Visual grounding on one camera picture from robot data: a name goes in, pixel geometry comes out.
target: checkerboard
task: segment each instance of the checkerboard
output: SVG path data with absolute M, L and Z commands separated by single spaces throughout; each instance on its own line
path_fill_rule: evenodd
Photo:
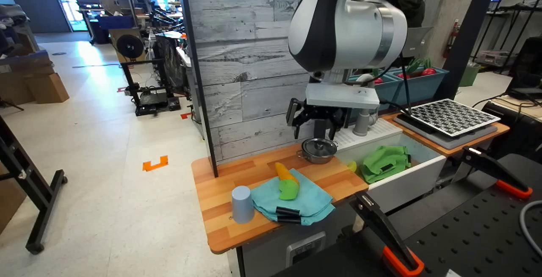
M 448 136 L 459 136 L 500 120 L 450 99 L 412 107 L 410 117 Z

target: dark jacket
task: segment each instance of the dark jacket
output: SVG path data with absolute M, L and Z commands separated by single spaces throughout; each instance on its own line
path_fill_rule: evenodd
M 406 24 L 409 28 L 422 27 L 426 14 L 426 3 L 423 0 L 397 0 L 405 14 Z

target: blue towel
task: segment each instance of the blue towel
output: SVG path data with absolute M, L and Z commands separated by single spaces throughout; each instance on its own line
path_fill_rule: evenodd
M 277 206 L 299 210 L 302 225 L 311 225 L 327 217 L 335 207 L 333 198 L 318 185 L 300 174 L 296 169 L 290 173 L 299 181 L 298 197 L 293 200 L 279 199 L 279 178 L 275 177 L 252 189 L 254 207 L 267 219 L 277 221 Z

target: white tile floor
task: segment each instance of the white tile floor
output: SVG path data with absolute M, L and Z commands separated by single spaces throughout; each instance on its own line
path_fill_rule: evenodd
M 205 142 L 182 111 L 136 117 L 110 45 L 43 43 L 70 99 L 0 114 L 48 181 L 69 179 L 58 197 L 45 251 L 25 250 L 37 210 L 27 198 L 0 235 L 0 277 L 228 276 L 225 255 L 209 251 L 190 164 Z M 65 52 L 66 55 L 51 55 Z M 151 85 L 148 70 L 134 80 Z M 168 155 L 169 165 L 142 171 Z

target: red tomato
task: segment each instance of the red tomato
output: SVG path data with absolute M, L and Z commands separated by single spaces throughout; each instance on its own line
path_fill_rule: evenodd
M 437 71 L 435 69 L 425 69 L 424 71 L 422 71 L 422 74 L 420 76 L 429 76 L 429 75 L 434 75 L 436 73 Z

